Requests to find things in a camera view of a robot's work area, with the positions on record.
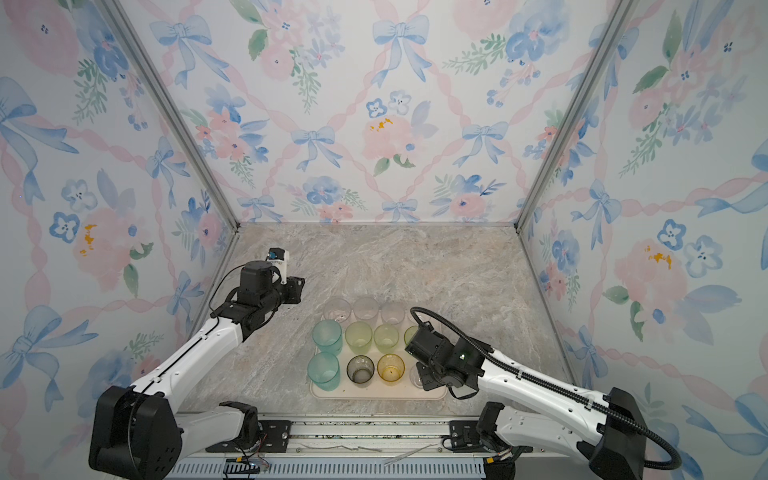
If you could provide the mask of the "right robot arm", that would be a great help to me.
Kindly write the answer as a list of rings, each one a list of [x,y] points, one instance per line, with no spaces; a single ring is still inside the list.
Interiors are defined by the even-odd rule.
[[[405,350],[426,389],[468,387],[493,396],[476,424],[487,450],[542,449],[586,464],[601,479],[642,478],[647,439],[617,418],[644,425],[630,393],[569,385],[474,338],[451,342],[428,323]]]

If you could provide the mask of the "yellow glass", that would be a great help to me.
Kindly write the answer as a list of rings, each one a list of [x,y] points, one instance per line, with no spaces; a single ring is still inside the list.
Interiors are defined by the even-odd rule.
[[[394,384],[402,379],[406,366],[404,360],[399,355],[388,353],[378,360],[376,369],[379,378],[383,382]]]

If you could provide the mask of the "bright green smooth tumbler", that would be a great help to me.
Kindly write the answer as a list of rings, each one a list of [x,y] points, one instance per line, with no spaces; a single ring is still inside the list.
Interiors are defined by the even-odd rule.
[[[404,334],[403,334],[403,344],[405,346],[408,346],[412,339],[414,338],[415,334],[418,332],[419,327],[417,325],[413,325],[408,327]]]

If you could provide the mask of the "small clear glass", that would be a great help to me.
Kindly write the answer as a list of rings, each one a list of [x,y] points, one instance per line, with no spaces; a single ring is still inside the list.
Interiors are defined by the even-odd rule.
[[[409,380],[410,380],[411,384],[412,384],[412,385],[413,385],[413,386],[414,386],[416,389],[419,389],[419,390],[422,390],[422,389],[423,389],[423,382],[422,382],[422,380],[421,380],[421,377],[420,377],[420,374],[419,374],[419,371],[418,371],[418,367],[417,367],[417,366],[413,366],[413,367],[410,369],[410,371],[409,371]]]

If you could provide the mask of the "teal textured tumbler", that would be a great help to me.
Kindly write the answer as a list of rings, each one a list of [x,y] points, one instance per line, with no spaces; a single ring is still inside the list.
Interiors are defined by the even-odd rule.
[[[312,340],[321,353],[338,356],[343,348],[343,328],[335,320],[321,320],[312,329]]]
[[[311,358],[307,374],[312,384],[322,391],[333,391],[341,382],[338,358],[328,352],[317,353]]]

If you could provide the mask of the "dark grey glass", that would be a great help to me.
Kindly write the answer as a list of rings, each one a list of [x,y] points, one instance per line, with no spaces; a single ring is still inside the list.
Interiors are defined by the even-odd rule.
[[[374,377],[375,365],[366,355],[356,355],[347,363],[347,378],[355,385],[367,385]]]

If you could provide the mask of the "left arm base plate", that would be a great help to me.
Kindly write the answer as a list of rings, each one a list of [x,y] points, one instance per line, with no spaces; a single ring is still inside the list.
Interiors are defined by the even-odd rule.
[[[206,453],[286,453],[292,422],[289,420],[259,420],[257,436],[252,443],[243,441],[220,442],[205,449]]]

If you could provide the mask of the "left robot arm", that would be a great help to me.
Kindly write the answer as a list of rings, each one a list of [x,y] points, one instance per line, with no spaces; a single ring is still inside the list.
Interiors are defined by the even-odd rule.
[[[124,479],[163,479],[177,462],[225,443],[246,452],[263,440],[256,407],[223,402],[182,414],[192,389],[229,352],[264,328],[283,305],[300,303],[305,281],[287,273],[288,251],[272,248],[240,268],[240,283],[201,329],[128,387],[111,386],[95,407],[88,464]]]

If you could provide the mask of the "clear textured tumbler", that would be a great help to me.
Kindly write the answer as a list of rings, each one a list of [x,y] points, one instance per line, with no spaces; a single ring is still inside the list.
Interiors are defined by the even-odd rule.
[[[322,309],[322,318],[324,320],[333,320],[339,324],[347,323],[350,320],[351,314],[351,304],[341,297],[329,299]]]

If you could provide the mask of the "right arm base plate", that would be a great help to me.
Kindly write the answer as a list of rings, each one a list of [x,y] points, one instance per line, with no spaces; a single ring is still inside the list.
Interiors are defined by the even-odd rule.
[[[531,453],[530,446],[512,446],[501,440],[496,434],[479,433],[477,420],[451,420],[448,422],[449,433],[441,442],[444,449],[455,453],[493,453],[501,454],[507,450],[515,453]]]

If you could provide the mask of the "clear smooth tall tumbler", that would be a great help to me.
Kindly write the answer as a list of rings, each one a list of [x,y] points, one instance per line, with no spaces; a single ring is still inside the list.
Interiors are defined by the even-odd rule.
[[[352,313],[357,321],[375,323],[379,312],[379,302],[371,296],[359,297],[352,305]]]

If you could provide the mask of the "light green textured tumbler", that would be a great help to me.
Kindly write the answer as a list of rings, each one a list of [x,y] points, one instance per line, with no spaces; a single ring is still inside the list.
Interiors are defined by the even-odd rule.
[[[400,340],[399,330],[390,324],[379,325],[373,333],[376,349],[382,354],[393,353]]]
[[[364,321],[356,321],[345,330],[345,341],[350,350],[357,355],[369,352],[373,342],[373,329]]]

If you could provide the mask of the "frosted clear tumbler back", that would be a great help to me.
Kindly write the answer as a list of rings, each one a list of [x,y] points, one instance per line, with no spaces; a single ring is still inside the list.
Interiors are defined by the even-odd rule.
[[[386,302],[380,308],[381,320],[387,325],[400,325],[405,320],[405,315],[406,307],[402,302]]]

